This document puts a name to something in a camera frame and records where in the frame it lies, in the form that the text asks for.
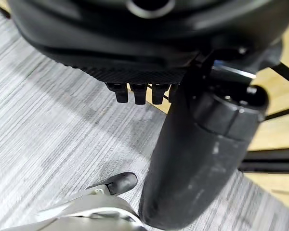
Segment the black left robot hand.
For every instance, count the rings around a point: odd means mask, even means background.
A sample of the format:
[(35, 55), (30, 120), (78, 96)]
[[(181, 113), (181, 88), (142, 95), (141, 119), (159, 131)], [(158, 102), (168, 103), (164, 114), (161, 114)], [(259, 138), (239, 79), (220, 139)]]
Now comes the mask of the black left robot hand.
[(11, 0), (24, 39), (104, 82), (117, 101), (171, 106), (152, 153), (142, 221), (196, 220), (242, 162), (269, 100), (255, 74), (280, 60), (289, 24), (280, 0)]

